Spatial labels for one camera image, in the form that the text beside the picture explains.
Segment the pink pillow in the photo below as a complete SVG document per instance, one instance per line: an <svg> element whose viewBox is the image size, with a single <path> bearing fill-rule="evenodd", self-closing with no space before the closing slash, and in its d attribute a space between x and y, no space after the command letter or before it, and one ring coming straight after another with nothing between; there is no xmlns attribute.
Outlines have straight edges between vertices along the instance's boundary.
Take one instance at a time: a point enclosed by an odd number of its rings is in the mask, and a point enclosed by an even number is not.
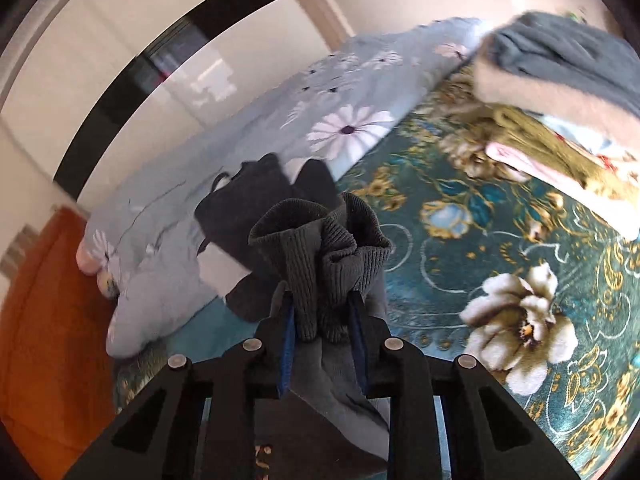
<svg viewBox="0 0 640 480"><path fill-rule="evenodd" d="M105 269L108 255L103 250L90 247L82 240L76 250L76 263L82 274L96 275Z"/></svg>

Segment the olive knitted garment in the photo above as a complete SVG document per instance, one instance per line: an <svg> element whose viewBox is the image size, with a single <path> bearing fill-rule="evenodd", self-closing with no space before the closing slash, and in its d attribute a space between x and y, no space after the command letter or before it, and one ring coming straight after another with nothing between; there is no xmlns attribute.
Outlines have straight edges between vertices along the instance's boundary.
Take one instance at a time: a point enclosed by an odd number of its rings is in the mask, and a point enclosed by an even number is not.
<svg viewBox="0 0 640 480"><path fill-rule="evenodd" d="M638 203L639 189L635 185L580 154L536 119L513 107L497 106L492 109L492 120L500 128L494 134L497 142L571 178L587 192L633 205Z"/></svg>

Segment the orange wooden headboard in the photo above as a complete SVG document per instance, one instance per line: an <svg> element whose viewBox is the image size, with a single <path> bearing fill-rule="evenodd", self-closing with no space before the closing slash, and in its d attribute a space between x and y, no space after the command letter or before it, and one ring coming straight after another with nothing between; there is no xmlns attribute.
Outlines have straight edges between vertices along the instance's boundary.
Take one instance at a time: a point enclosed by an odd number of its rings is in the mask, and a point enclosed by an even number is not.
<svg viewBox="0 0 640 480"><path fill-rule="evenodd" d="M114 306L76 250L86 222L59 209L1 309L1 421L41 479L61 479L115 417L105 337Z"/></svg>

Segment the teal floral bed blanket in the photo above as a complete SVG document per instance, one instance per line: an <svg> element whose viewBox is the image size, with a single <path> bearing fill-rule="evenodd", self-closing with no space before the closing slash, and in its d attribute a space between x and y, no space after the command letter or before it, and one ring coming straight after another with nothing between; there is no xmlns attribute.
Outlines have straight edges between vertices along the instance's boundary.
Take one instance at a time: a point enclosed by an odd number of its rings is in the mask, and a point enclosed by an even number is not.
<svg viewBox="0 0 640 480"><path fill-rule="evenodd" d="M393 243L393 334L469 351L594 478L639 415L639 246L487 155L499 113L451 74L341 177Z"/></svg>

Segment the black and white jacket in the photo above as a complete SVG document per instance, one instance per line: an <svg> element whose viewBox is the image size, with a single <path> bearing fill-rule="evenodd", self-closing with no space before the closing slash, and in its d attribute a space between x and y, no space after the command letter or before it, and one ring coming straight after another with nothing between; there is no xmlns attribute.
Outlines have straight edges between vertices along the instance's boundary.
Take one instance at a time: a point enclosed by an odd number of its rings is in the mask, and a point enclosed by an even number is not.
<svg viewBox="0 0 640 480"><path fill-rule="evenodd" d="M205 236L198 248L200 278L246 322L269 315L279 284L262 255L248 244L250 231L273 206L289 198L336 206L337 189L326 164L303 158L283 168L275 154L243 162L233 177L218 177L195 208Z"/></svg>

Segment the floral pillow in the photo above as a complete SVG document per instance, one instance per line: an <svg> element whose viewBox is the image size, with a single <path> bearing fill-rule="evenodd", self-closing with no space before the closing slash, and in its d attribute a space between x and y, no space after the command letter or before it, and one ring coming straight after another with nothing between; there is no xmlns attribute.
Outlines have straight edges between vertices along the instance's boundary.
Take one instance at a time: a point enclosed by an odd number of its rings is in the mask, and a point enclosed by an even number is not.
<svg viewBox="0 0 640 480"><path fill-rule="evenodd" d="M96 284L100 293L108 300L114 300L119 295L119 289L113 275L107 270L101 270L96 274Z"/></svg>

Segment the beige fluffy garment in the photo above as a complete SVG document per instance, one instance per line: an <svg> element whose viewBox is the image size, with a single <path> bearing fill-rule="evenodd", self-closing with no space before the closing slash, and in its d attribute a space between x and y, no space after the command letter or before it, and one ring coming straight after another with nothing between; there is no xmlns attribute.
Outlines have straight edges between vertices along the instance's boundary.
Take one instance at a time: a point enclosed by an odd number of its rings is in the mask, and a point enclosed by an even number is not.
<svg viewBox="0 0 640 480"><path fill-rule="evenodd" d="M513 75L491 63L484 53L476 56L473 65L474 93L480 101L559 117L639 151L639 118L631 112L566 84Z"/></svg>

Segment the white black wardrobe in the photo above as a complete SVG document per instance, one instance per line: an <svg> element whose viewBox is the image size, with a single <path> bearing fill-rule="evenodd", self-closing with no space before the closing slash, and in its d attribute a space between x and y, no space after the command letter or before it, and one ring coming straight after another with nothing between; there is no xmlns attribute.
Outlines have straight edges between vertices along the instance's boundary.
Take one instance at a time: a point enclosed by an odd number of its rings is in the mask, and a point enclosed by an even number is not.
<svg viewBox="0 0 640 480"><path fill-rule="evenodd" d="M328 51L298 0L55 0L6 50L1 122L91 208Z"/></svg>

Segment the blue grey folded garment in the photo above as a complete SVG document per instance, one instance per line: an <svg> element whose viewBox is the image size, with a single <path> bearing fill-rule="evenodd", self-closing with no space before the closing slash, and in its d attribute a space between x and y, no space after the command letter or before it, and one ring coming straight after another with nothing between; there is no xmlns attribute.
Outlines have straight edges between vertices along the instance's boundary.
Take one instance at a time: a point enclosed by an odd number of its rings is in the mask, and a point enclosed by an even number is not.
<svg viewBox="0 0 640 480"><path fill-rule="evenodd" d="M638 54L604 30L527 12L492 34L488 58L511 74L565 84L639 114Z"/></svg>

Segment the pink white folded cloth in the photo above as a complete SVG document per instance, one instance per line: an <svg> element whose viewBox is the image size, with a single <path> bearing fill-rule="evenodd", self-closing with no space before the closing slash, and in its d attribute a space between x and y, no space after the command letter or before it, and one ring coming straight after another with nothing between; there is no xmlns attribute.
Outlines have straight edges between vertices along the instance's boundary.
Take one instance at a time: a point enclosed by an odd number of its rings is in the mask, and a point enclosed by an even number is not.
<svg viewBox="0 0 640 480"><path fill-rule="evenodd" d="M577 200L604 220L611 228L619 232L625 240L639 238L639 208L626 200L612 200L587 191L571 177L544 166L541 162L528 157L516 148L499 142L490 142L485 153L496 162L502 162L531 177L544 181L554 188Z"/></svg>

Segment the light blue floral duvet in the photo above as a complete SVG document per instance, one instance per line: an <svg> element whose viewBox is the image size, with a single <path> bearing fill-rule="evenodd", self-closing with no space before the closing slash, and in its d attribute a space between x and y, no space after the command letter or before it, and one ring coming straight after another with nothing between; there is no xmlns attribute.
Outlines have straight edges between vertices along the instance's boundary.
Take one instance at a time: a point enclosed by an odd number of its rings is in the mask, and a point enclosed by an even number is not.
<svg viewBox="0 0 640 480"><path fill-rule="evenodd" d="M450 18L350 38L126 178L92 212L83 240L117 299L107 353L135 356L228 296L234 278L247 277L239 252L205 235L211 192L250 173L214 208L230 221L273 196L277 179L292 183L306 162L321 162L330 179L344 176L477 49L482 28L476 18Z"/></svg>

